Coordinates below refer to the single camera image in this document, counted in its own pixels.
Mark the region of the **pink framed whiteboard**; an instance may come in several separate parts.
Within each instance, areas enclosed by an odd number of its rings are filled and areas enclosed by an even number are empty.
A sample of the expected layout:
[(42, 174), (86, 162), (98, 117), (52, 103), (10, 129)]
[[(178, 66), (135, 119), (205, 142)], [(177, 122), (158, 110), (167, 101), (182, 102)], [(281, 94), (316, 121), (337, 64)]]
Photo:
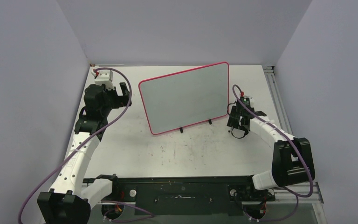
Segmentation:
[(228, 88), (227, 62), (153, 77), (138, 84), (153, 135), (224, 117)]

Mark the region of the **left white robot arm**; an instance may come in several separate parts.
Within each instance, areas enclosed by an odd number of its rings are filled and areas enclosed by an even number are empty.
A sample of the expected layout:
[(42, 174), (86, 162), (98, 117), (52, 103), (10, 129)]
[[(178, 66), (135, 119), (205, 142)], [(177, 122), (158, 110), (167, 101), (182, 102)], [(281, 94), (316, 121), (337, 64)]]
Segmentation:
[(91, 84), (84, 91), (85, 105), (75, 124), (72, 147), (53, 173), (58, 176), (47, 192), (41, 192), (37, 204), (47, 224), (86, 224), (91, 209), (105, 197), (115, 201), (120, 187), (115, 175), (98, 178), (83, 190), (83, 179), (91, 157), (101, 143), (107, 127), (118, 121), (131, 106), (132, 86), (121, 82), (118, 95), (112, 82)]

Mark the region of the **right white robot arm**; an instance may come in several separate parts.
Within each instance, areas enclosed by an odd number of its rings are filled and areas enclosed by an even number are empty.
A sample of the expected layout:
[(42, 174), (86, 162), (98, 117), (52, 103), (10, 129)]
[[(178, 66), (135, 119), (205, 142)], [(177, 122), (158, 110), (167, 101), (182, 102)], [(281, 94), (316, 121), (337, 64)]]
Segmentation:
[(258, 135), (273, 151), (271, 168), (253, 175), (252, 183), (246, 185), (245, 194), (249, 199), (258, 199), (265, 189), (283, 188), (315, 179), (310, 142), (285, 132), (264, 112), (249, 113), (241, 105), (233, 106), (227, 126), (244, 131), (245, 135)]

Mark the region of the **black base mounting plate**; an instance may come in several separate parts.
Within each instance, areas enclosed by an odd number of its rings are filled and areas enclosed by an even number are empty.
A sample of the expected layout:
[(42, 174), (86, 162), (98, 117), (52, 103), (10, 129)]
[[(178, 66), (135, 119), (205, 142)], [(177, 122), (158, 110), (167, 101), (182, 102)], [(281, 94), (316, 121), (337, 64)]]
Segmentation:
[(275, 196), (255, 189), (251, 176), (115, 177), (103, 209), (122, 213), (129, 204), (135, 215), (242, 215), (242, 208), (264, 209)]

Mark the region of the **aluminium rail frame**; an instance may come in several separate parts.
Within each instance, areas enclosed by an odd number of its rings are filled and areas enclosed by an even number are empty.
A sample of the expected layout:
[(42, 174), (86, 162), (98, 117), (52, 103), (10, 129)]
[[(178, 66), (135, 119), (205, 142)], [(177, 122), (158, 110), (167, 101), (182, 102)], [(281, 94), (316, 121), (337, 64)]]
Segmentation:
[[(122, 94), (120, 82), (129, 82), (132, 86), (132, 105), (118, 121), (105, 130), (102, 141), (89, 162), (83, 179), (83, 190), (95, 184), (98, 178), (110, 175), (129, 178), (253, 177), (271, 168), (273, 151), (266, 142), (254, 133), (245, 135), (244, 131), (232, 130), (227, 126), (232, 106), (241, 105), (249, 113), (264, 112), (275, 125), (293, 135), (271, 67), (229, 65), (229, 101), (224, 117), (159, 135), (151, 134), (138, 89), (139, 82), (188, 69), (191, 68), (90, 68), (86, 88), (95, 84), (98, 70), (111, 70), (113, 86), (118, 95)], [(249, 108), (241, 102), (242, 91), (254, 98), (254, 107)], [(272, 215), (277, 213), (281, 206), (289, 204), (295, 208), (284, 214), (284, 219), (295, 218), (297, 223), (306, 223), (306, 204), (311, 206), (316, 219), (320, 219), (323, 211), (322, 199), (314, 181), (266, 190), (273, 192), (275, 200), (265, 203), (265, 216), (256, 219), (256, 223), (281, 221), (281, 217), (274, 218)], [(103, 218), (122, 223), (129, 208), (137, 209), (131, 204), (122, 213), (110, 209)]]

